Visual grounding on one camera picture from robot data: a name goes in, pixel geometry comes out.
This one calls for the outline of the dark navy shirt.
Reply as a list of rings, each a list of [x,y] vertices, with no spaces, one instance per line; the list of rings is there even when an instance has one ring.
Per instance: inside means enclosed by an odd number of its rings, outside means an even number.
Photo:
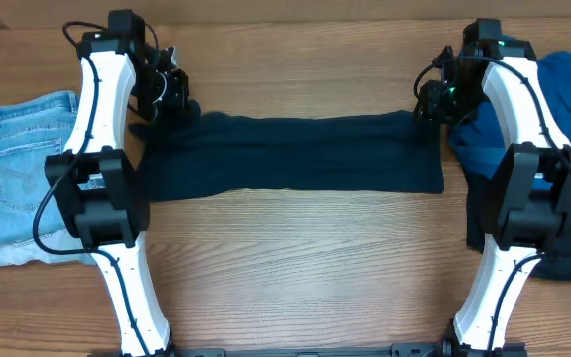
[[[440,194],[440,132],[396,111],[325,119],[251,118],[194,110],[132,124],[137,173],[151,201],[239,189]]]

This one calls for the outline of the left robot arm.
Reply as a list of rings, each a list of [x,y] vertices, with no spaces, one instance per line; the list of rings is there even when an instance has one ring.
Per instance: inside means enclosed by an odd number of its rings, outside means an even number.
[[[75,49],[82,86],[74,128],[60,154],[45,159],[49,190],[78,253],[96,262],[121,334],[121,356],[172,356],[171,326],[146,258],[150,205],[124,150],[129,111],[160,125],[191,112],[186,73],[174,47],[149,45],[152,28],[129,9],[90,24]]]

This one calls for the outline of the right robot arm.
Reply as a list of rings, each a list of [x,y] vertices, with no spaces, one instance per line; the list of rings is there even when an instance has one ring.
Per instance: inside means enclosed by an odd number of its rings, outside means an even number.
[[[433,59],[438,80],[418,78],[413,120],[469,124],[488,101],[506,151],[483,199],[482,260],[472,288],[442,341],[421,345],[427,356],[524,356],[505,342],[506,327],[536,264],[555,257],[571,227],[571,143],[548,108],[530,42],[507,40],[497,19],[479,18],[463,31],[462,49]]]

